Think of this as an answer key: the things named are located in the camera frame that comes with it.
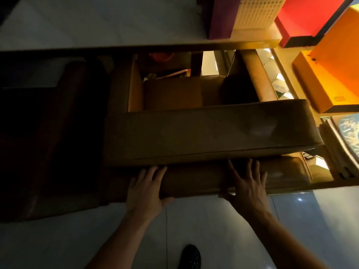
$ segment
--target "shoe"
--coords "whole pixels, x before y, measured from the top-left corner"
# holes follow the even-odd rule
[[[201,254],[198,248],[194,245],[187,245],[181,255],[178,269],[200,269],[201,268]]]

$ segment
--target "yellow box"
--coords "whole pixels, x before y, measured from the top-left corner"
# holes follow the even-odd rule
[[[294,72],[318,113],[359,112],[359,97],[302,51],[293,61]]]

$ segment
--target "left hand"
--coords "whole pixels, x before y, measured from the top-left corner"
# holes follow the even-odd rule
[[[153,166],[147,172],[142,169],[137,179],[131,178],[126,200],[128,216],[151,222],[166,204],[174,200],[173,197],[159,199],[159,189],[166,170],[166,166],[162,169]]]

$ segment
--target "tiled floor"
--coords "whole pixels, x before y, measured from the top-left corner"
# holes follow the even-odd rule
[[[273,214],[329,268],[359,268],[359,187],[271,196]],[[0,225],[0,269],[83,268],[125,213],[124,204]],[[177,199],[150,226],[133,268],[175,269],[195,244],[202,268],[275,268],[250,226],[216,196]]]

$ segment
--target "right hand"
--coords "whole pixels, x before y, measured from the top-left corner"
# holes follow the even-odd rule
[[[219,197],[226,199],[233,208],[247,221],[256,213],[269,212],[269,200],[265,190],[267,172],[259,172],[259,161],[254,162],[249,159],[247,163],[246,177],[241,178],[233,167],[231,160],[228,160],[228,166],[233,176],[236,186],[236,195],[229,193],[220,194]]]

